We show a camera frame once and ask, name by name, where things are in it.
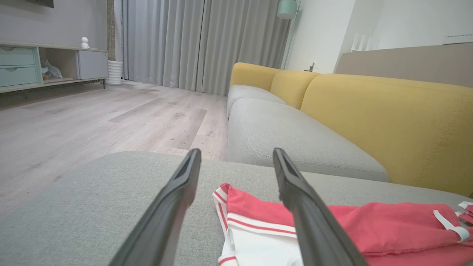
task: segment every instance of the drawer handle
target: drawer handle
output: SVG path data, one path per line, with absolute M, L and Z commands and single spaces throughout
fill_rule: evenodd
M 0 48 L 4 51 L 7 51 L 7 52 L 11 52 L 14 49 L 14 47 L 4 47 L 4 46 L 0 46 Z

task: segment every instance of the sofa seat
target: sofa seat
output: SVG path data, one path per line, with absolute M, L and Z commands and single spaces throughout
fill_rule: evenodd
M 228 91 L 228 98 L 227 98 L 227 116 L 230 117 L 230 111 L 232 109 L 233 104 L 236 100 L 241 98 L 252 98 L 252 99 L 260 99 L 271 101 L 280 104 L 286 104 L 281 98 L 277 97 L 276 95 L 270 93 L 269 91 L 257 88 L 253 86 L 247 85 L 233 85 L 230 87 Z
M 272 166 L 283 148 L 300 171 L 389 182 L 369 154 L 301 111 L 270 101 L 242 98 L 228 123 L 228 159 Z
M 0 219 L 3 266 L 108 265 L 183 157 L 127 151 L 105 155 L 65 175 Z M 302 173 L 329 205 L 369 202 L 447 204 L 465 196 L 433 189 Z M 203 160 L 194 202 L 179 236 L 175 266 L 217 265 L 224 236 L 212 193 L 230 183 L 280 202 L 274 168 Z

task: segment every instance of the sofa armrest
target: sofa armrest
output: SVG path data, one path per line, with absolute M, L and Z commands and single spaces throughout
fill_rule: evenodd
M 238 62 L 233 66 L 230 87 L 239 84 L 258 87 L 269 91 L 271 89 L 272 79 L 279 71 L 281 70 L 276 68 Z

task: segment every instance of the white cabinet door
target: white cabinet door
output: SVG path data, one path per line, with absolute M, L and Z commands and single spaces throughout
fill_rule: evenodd
M 108 77 L 107 53 L 94 51 L 77 51 L 79 79 L 103 79 Z

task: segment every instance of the white vase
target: white vase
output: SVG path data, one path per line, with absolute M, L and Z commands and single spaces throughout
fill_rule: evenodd
M 105 79 L 107 85 L 121 85 L 122 84 L 122 66 L 121 61 L 108 61 L 108 78 Z

